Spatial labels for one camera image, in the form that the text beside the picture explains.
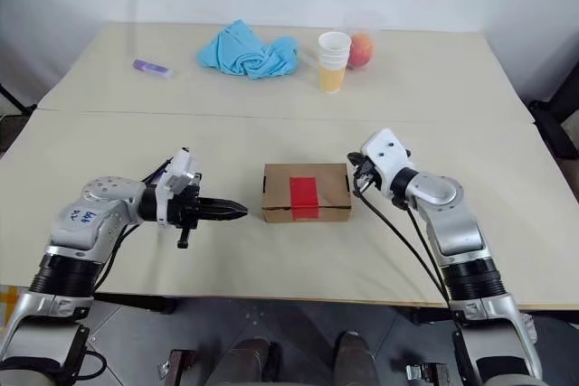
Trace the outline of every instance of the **red tape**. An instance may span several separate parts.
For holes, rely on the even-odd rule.
[[[291,217],[297,219],[319,218],[318,189],[315,177],[290,177]]]

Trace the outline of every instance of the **person's leg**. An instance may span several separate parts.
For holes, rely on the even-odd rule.
[[[379,386],[374,356],[357,332],[346,332],[339,342],[334,386]]]
[[[261,338],[240,342],[217,363],[205,386],[261,381],[269,349],[270,343]]]

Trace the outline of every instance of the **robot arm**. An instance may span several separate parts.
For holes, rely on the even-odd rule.
[[[392,131],[381,130],[362,146],[361,154],[348,155],[356,166],[356,191],[362,194],[374,184],[394,205],[414,208],[426,222],[458,326],[453,341],[464,384],[502,384],[491,379],[499,381],[506,374],[527,381],[505,384],[535,384],[529,377],[540,381],[542,375],[535,346],[515,299],[503,287],[462,187],[451,178],[416,171],[409,156]]]
[[[239,203],[199,197],[201,174],[182,149],[157,185],[117,176],[86,184],[52,225],[38,273],[19,298],[0,343],[0,383],[73,384],[86,353],[87,316],[95,282],[127,225],[157,221],[182,229],[187,247],[199,220],[232,220]]]

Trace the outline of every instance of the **purple object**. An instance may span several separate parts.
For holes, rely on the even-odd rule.
[[[173,70],[140,59],[135,59],[133,67],[140,71],[150,72],[156,76],[165,77],[166,79],[173,77]]]

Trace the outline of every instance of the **paper cup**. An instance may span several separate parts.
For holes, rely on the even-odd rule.
[[[351,38],[343,32],[326,32],[318,38],[319,87],[327,93],[342,89]]]

